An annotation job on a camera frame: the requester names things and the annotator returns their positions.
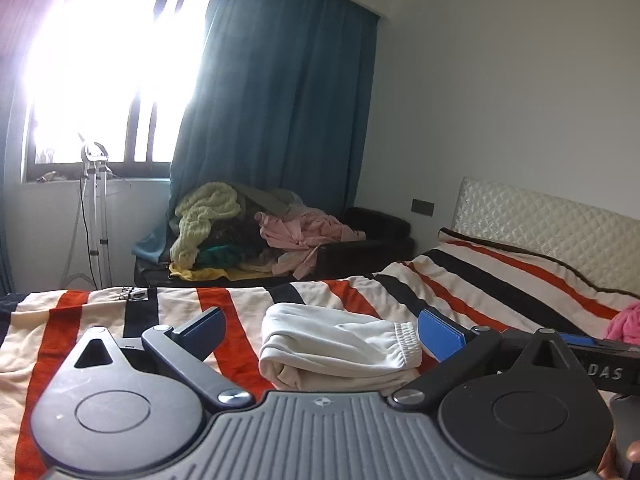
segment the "headboard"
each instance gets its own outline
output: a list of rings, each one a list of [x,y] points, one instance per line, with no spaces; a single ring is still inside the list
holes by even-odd
[[[597,286],[640,294],[640,220],[465,177],[452,229],[546,254]]]

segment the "bright window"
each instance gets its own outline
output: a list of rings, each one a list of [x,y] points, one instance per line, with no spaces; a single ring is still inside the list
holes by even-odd
[[[210,0],[65,0],[39,31],[27,88],[28,177],[79,173],[85,140],[119,176],[168,176]]]

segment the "red stripe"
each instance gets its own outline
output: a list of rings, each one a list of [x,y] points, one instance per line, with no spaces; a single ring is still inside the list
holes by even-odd
[[[231,294],[226,288],[198,288],[198,298],[202,310],[216,306],[225,315],[226,335],[213,355],[216,357],[220,373],[235,384],[261,399],[266,390],[273,390],[273,384],[260,375],[258,357],[251,348],[244,328],[238,318]]]
[[[44,328],[38,358],[27,387],[24,415],[15,446],[14,480],[37,480],[46,472],[31,439],[29,430],[31,412],[49,381],[60,368],[62,361],[75,346],[80,330],[82,306],[88,300],[88,292],[68,290],[60,296],[56,307],[49,310],[49,320]]]
[[[327,280],[325,283],[329,286],[329,290],[340,298],[345,310],[356,314],[367,314],[368,316],[381,319],[376,309],[367,301],[367,298],[360,294],[359,290],[351,286],[351,283],[347,280]],[[436,359],[423,351],[422,362],[420,366],[418,366],[418,371],[424,373],[437,363]]]
[[[404,263],[404,265],[409,267],[413,272],[420,276],[423,282],[427,284],[427,286],[433,291],[433,293],[441,300],[446,301],[453,311],[467,316],[471,321],[478,325],[490,326],[498,332],[504,332],[505,330],[510,328],[508,325],[501,323],[497,319],[488,317],[482,312],[478,312],[477,310],[471,308],[464,301],[460,300],[460,298],[456,298],[443,285],[440,285],[438,282],[432,280],[428,276],[425,276],[421,272],[418,272],[412,262]]]
[[[591,312],[594,316],[601,317],[603,319],[613,319],[616,317],[619,312],[612,308],[609,308],[606,305],[598,303],[596,300],[592,300],[591,298],[586,298],[585,296],[579,294],[574,288],[570,287],[565,280],[556,276],[554,273],[549,272],[542,267],[539,267],[534,264],[528,264],[525,262],[521,262],[515,258],[511,258],[510,256],[506,256],[505,254],[497,253],[482,246],[475,246],[468,242],[463,242],[461,240],[456,240],[452,242],[448,242],[452,245],[467,247],[469,249],[474,250],[477,253],[486,254],[487,256],[491,256],[495,260],[498,260],[508,266],[515,267],[516,269],[524,270],[529,274],[539,278],[540,280],[544,280],[549,283],[549,285],[553,285],[555,288],[562,290],[565,294],[571,296],[577,303],[579,303],[584,310]]]

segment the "window frame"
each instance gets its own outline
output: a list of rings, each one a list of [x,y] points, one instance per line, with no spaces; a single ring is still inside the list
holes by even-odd
[[[178,0],[176,7],[180,8],[184,0]],[[154,5],[154,18],[164,11],[167,0],[156,0]],[[213,15],[213,0],[209,0],[209,7],[205,13],[205,29],[207,30],[211,24]],[[125,136],[125,151],[123,162],[109,162],[109,167],[114,174],[126,178],[168,178],[170,162],[154,162],[151,160],[153,154],[154,134],[155,134],[155,110],[152,109],[151,120],[149,124],[149,134],[146,144],[146,160],[144,162],[136,162],[134,154],[136,149],[136,137],[138,134],[138,122],[140,120],[140,95],[137,94],[129,107],[129,117],[127,119],[127,132]],[[36,164],[36,143],[34,138],[34,130],[36,127],[35,113],[33,103],[29,104],[29,112],[26,125],[26,163],[25,178],[27,182],[34,182],[41,176],[50,171],[55,171],[71,180],[79,180],[82,174],[82,162],[59,162]]]

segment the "pink towel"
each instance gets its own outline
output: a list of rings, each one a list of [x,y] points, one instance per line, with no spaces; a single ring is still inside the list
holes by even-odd
[[[354,232],[334,216],[306,206],[293,206],[283,218],[256,213],[255,219],[260,224],[262,238],[271,247],[287,251],[271,272],[278,275],[293,271],[297,280],[304,278],[316,266],[318,246],[365,238],[363,232]]]
[[[604,337],[640,345],[640,301],[632,303],[609,321]]]

